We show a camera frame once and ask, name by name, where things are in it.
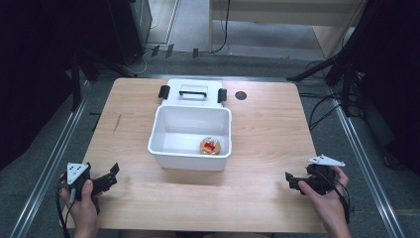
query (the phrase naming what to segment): black hole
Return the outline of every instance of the black hole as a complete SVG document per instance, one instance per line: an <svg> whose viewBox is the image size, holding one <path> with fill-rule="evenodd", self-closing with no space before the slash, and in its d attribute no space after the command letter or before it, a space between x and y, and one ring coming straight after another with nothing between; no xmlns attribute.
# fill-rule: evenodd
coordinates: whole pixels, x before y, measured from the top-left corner
<svg viewBox="0 0 420 238"><path fill-rule="evenodd" d="M245 100L247 99L247 93L244 91L237 91L237 93L235 93L235 97L239 100Z"/></svg>

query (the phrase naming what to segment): aluminum rail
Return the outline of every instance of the aluminum rail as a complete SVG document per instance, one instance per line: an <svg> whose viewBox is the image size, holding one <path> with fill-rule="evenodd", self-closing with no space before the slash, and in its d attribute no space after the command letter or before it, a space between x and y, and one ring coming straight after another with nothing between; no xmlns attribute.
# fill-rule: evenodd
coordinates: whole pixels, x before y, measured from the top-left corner
<svg viewBox="0 0 420 238"><path fill-rule="evenodd" d="M37 214L38 209L40 208L41 202L43 201L47 190L50 188L51 181L53 179L56 168L59 162L61 161L65 148L67 147L68 142L77 125L77 122L80 119L80 116L86 105L86 99L89 92L90 83L86 80L82 86L82 100L79 106L76 108L76 110L71 112L67 122L65 123L64 129L62 130L54 148L52 149L50 158L47 161L43 172L38 178L38 181L31 195L26 201L21 215L19 216L19 219L16 222L15 227L13 228L12 233L10 234L11 238L20 238L25 237L27 235L28 230L31 227L32 221L34 220L34 217Z"/></svg>
<svg viewBox="0 0 420 238"><path fill-rule="evenodd" d="M338 100L333 100L334 106L339 105ZM362 173L364 174L365 180L367 182L367 186L373 196L373 200L377 206L377 210L382 217L383 223L388 231L389 237L395 238L404 238L405 234L404 231L399 224L398 218L395 215L395 211L392 208L392 205L380 183L379 179L374 172L373 167L369 161L368 155L362 145L361 140L359 139L358 133L353 126L352 120L348 118L343 110L338 107L336 109L339 119L343 125L343 128L347 134L349 142L355 152L356 159L362 169Z"/></svg>

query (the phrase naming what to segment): black latch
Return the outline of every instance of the black latch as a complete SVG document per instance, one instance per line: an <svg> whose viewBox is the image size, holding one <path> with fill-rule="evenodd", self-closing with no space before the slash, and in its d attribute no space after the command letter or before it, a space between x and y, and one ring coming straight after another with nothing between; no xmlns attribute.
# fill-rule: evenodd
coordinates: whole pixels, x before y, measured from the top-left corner
<svg viewBox="0 0 420 238"><path fill-rule="evenodd" d="M170 86L168 85L161 86L160 92L158 93L158 98L163 98L167 100L167 98L169 97L169 92L170 92Z"/></svg>
<svg viewBox="0 0 420 238"><path fill-rule="evenodd" d="M228 90L226 88L219 88L217 93L217 103L228 100Z"/></svg>

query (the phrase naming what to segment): hand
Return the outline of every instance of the hand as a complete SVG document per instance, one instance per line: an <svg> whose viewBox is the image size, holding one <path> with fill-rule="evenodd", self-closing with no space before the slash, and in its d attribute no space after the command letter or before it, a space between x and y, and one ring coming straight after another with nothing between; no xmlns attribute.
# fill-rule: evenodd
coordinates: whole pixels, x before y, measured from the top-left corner
<svg viewBox="0 0 420 238"><path fill-rule="evenodd" d="M91 194L93 182L88 179L81 190L81 201L75 201L70 209L75 225L74 238L94 238L99 229L99 219L96 208L93 204ZM66 187L59 194L65 201L67 208L70 208L70 193Z"/></svg>
<svg viewBox="0 0 420 238"><path fill-rule="evenodd" d="M347 186L349 178L339 167L334 167L334 171L339 175L339 182L343 186ZM325 229L331 237L351 237L349 227L347 226L346 216L343 205L340 201L339 196L335 191L331 191L328 194L320 195L314 191L305 181L300 181L300 189L311 199L312 205L315 211L321 218ZM336 186L337 190L344 194L343 188L340 184Z"/></svg>

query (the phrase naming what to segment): person's left hand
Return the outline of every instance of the person's left hand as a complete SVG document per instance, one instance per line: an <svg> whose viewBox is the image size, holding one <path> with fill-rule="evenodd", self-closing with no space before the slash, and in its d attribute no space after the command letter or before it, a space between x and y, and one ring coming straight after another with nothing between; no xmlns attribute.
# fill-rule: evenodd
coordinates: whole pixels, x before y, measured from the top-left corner
<svg viewBox="0 0 420 238"><path fill-rule="evenodd" d="M67 208L70 208L71 217L75 225L75 238L93 238L99 229L99 219L93 204L91 194L93 182L88 179L81 190L81 201L70 204L70 193L66 187L61 189L60 196L65 201Z"/></svg>

